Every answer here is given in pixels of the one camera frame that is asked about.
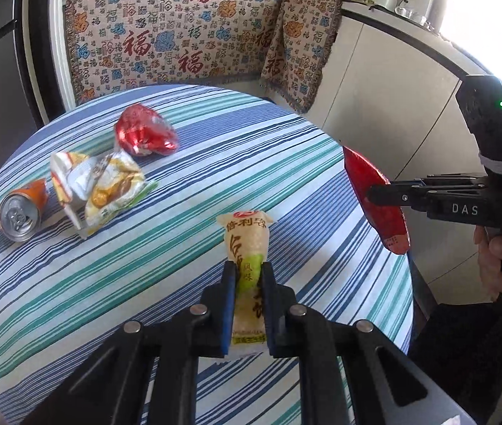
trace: striped tablecloth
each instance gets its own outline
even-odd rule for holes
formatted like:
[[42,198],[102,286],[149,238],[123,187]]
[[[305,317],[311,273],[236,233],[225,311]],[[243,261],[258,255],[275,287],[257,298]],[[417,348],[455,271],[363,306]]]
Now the striped tablecloth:
[[[216,216],[267,211],[270,261],[298,300],[332,320],[372,320],[406,350],[412,288],[405,257],[381,245],[357,204],[342,149],[308,121],[207,86],[150,86],[92,101],[32,136],[0,170],[0,201],[49,176],[54,151],[97,154],[142,101],[177,129],[181,150],[140,159],[159,187],[86,241],[55,197],[24,244],[0,233],[0,411],[10,424],[121,323],[150,324],[197,302],[226,258]],[[202,359],[198,424],[300,423],[297,360]]]

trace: plastic wrapper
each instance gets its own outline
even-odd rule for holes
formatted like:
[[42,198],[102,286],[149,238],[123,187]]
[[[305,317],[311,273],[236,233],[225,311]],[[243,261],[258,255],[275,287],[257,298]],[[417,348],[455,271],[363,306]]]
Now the plastic wrapper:
[[82,238],[93,234],[152,190],[141,168],[125,151],[105,156],[59,152],[50,156],[58,202]]
[[178,135],[158,112],[140,103],[128,106],[115,125],[120,148],[133,156],[170,155],[178,150]]
[[272,222],[263,211],[218,216],[218,223],[225,227],[227,258],[239,269],[230,358],[267,349],[263,300],[258,284],[261,264],[267,260],[269,252],[269,225]]

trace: orange can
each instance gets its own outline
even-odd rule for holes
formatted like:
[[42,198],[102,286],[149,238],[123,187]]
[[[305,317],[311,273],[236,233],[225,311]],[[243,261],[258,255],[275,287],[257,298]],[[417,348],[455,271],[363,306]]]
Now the orange can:
[[40,228],[46,201],[46,179],[11,191],[0,204],[0,230],[12,241],[31,238]]

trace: metal screw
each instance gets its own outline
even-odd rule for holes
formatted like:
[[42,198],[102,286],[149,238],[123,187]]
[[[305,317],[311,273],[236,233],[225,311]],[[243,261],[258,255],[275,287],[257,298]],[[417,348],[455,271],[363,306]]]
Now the metal screw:
[[304,316],[306,314],[306,307],[300,304],[295,304],[290,307],[290,313],[294,316]]
[[367,319],[360,319],[358,322],[355,323],[355,327],[357,328],[358,331],[369,333],[373,331],[373,323],[371,323]]
[[195,304],[190,307],[190,313],[193,315],[205,315],[208,308],[204,304]]
[[141,323],[139,323],[138,321],[127,321],[123,325],[123,330],[127,334],[134,334],[134,333],[139,332],[141,330]]

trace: table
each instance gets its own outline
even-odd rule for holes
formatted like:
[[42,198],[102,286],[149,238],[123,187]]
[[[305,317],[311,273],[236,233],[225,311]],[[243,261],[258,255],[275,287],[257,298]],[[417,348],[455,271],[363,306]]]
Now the table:
[[[120,324],[169,318],[217,281],[226,258],[218,214],[262,209],[277,279],[335,321],[373,321],[408,348],[406,257],[369,227],[340,146],[294,113],[239,92],[162,85],[105,96],[39,130],[0,170],[9,190],[49,176],[54,151],[99,154],[128,105],[154,107],[181,149],[139,159],[158,188],[87,240],[55,196],[43,230],[13,244],[0,233],[0,411],[17,424]],[[267,354],[202,359],[198,424],[299,423],[297,360]]]

